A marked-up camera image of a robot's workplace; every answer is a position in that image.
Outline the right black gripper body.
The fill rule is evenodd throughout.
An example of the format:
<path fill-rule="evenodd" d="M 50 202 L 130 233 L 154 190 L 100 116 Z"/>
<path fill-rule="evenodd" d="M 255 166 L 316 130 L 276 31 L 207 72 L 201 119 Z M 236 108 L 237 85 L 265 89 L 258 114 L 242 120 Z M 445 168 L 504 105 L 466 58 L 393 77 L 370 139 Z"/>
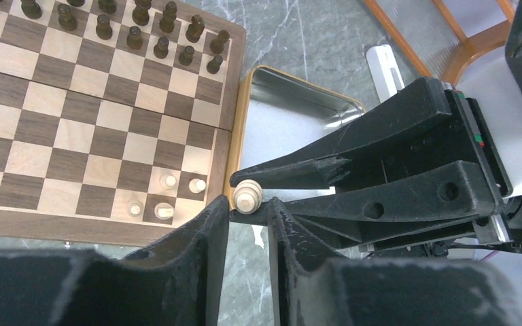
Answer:
<path fill-rule="evenodd" d="M 491 174 L 500 211 L 508 179 L 474 100 L 446 88 L 438 79 L 420 77 L 356 123 L 360 141 L 348 154 L 353 161 L 348 190 L 463 160 L 480 164 Z"/>

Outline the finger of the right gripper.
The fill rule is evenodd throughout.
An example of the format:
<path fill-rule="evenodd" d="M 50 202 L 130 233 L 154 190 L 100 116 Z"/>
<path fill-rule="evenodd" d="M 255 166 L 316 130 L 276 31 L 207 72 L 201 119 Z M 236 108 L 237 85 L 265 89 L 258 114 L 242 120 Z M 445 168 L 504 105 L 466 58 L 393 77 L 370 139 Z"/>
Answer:
<path fill-rule="evenodd" d="M 349 174 L 351 160 L 340 156 L 288 160 L 279 158 L 238 170 L 229 184 L 252 180 L 263 189 L 327 189 Z"/>
<path fill-rule="evenodd" d="M 232 212 L 237 223 L 278 220 L 335 249 L 393 249 L 474 234 L 473 223 L 496 214 L 498 188 L 480 164 L 458 160 L 397 181 L 335 194 L 271 198 L 255 212 Z"/>

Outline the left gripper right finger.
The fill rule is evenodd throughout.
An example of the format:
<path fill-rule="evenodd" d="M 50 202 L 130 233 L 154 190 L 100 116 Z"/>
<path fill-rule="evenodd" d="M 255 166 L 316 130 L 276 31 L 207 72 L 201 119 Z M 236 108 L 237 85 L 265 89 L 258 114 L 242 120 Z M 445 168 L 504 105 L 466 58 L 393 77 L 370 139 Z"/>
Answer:
<path fill-rule="evenodd" d="M 350 259 L 268 201 L 276 325 L 522 325 L 509 280 L 489 264 Z"/>

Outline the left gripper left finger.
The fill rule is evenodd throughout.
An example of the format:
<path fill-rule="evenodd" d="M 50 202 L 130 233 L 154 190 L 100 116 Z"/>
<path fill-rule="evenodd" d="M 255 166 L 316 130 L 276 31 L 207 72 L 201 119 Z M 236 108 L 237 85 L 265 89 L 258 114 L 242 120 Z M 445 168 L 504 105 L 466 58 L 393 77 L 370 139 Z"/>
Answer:
<path fill-rule="evenodd" d="M 228 226 L 221 195 L 122 259 L 0 249 L 0 325 L 216 325 Z"/>

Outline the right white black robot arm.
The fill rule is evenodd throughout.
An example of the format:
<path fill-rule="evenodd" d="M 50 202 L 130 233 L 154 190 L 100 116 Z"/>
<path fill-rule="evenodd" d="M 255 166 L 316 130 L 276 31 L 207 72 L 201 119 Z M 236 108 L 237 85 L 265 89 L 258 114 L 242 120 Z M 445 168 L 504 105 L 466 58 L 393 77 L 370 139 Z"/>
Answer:
<path fill-rule="evenodd" d="M 336 249 L 424 247 L 463 237 L 522 254 L 522 1 L 504 56 L 454 88 L 420 77 L 361 117 L 280 158 L 232 174 L 237 223 L 268 225 L 246 184 L 325 189 L 288 213 Z"/>

